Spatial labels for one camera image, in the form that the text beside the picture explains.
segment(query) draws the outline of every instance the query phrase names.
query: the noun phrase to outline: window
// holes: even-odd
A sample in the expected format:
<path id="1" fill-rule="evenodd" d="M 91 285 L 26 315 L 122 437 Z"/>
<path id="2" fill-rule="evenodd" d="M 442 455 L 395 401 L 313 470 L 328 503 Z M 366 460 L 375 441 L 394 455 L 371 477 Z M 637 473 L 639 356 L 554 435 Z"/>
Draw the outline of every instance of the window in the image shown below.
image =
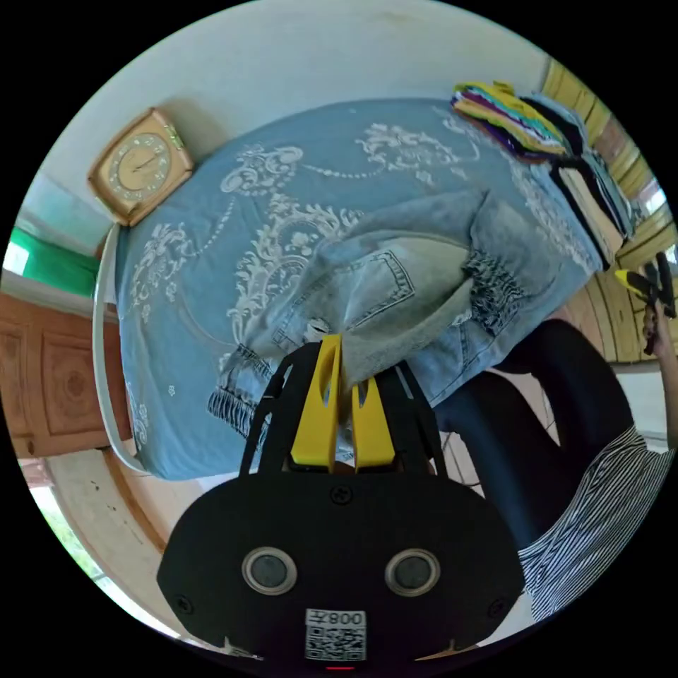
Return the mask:
<path id="1" fill-rule="evenodd" d="M 116 602 L 127 614 L 134 619 L 139 620 L 150 628 L 159 631 L 166 636 L 179 638 L 179 634 L 161 621 L 148 614 L 142 607 L 139 607 L 131 598 L 115 585 L 97 565 L 94 559 L 87 553 L 81 541 L 76 537 L 69 524 L 66 522 L 54 493 L 49 487 L 34 487 L 30 493 L 40 509 L 49 526 L 58 537 L 66 551 L 73 557 L 73 560 L 84 570 L 85 574 L 114 602 Z"/>
<path id="2" fill-rule="evenodd" d="M 666 202 L 666 195 L 662 189 L 657 189 L 649 200 L 645 202 L 648 214 L 656 212 Z"/>
<path id="3" fill-rule="evenodd" d="M 10 270 L 16 275 L 22 275 L 23 269 L 26 268 L 26 263 L 28 262 L 28 250 L 23 247 L 19 247 L 16 243 L 11 242 L 7 246 L 7 252 L 5 252 L 5 258 L 2 261 L 2 268 Z"/>

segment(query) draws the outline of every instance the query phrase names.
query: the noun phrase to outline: striped shirt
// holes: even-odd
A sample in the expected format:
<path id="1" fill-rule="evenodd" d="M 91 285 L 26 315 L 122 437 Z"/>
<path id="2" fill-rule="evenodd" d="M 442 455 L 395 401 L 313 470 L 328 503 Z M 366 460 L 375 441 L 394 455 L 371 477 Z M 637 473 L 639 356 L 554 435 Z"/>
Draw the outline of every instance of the striped shirt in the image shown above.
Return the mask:
<path id="1" fill-rule="evenodd" d="M 593 460 L 563 515 L 518 551 L 535 622 L 568 605 L 605 572 L 643 522 L 674 455 L 649 451 L 632 427 Z"/>

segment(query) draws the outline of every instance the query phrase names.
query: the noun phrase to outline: door panel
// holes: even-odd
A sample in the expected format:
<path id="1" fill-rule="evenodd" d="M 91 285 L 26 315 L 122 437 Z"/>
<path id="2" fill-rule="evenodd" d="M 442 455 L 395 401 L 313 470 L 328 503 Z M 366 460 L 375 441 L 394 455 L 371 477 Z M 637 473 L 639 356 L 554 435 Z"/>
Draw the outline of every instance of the door panel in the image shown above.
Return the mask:
<path id="1" fill-rule="evenodd" d="M 121 438 L 131 438 L 120 337 L 105 323 L 106 372 Z M 0 394 L 17 456 L 109 445 L 97 399 L 92 321 L 0 293 Z"/>

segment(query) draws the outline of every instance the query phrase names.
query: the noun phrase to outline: qr code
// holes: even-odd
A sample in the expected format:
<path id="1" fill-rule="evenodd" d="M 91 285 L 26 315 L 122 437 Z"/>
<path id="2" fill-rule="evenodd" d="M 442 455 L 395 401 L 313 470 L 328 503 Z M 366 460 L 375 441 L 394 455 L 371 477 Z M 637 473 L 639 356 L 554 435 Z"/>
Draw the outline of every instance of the qr code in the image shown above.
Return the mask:
<path id="1" fill-rule="evenodd" d="M 365 659 L 364 612 L 307 610 L 306 658 L 354 662 Z"/>

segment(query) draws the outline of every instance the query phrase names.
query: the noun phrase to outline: tiled floor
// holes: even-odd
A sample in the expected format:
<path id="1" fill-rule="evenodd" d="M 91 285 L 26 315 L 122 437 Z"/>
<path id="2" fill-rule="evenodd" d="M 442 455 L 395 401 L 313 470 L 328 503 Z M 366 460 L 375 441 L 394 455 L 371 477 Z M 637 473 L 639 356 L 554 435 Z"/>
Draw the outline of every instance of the tiled floor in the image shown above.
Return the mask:
<path id="1" fill-rule="evenodd" d="M 568 304 L 558 309 L 552 317 L 561 318 L 577 327 L 602 354 L 600 329 L 586 290 L 581 290 Z M 523 394 L 544 428 L 558 442 L 558 430 L 553 419 L 551 405 L 539 382 L 531 374 L 498 374 L 511 381 Z M 443 446 L 443 457 L 449 477 L 482 494 L 478 476 L 475 473 L 473 462 L 464 441 L 456 433 L 441 433 L 440 441 Z"/>

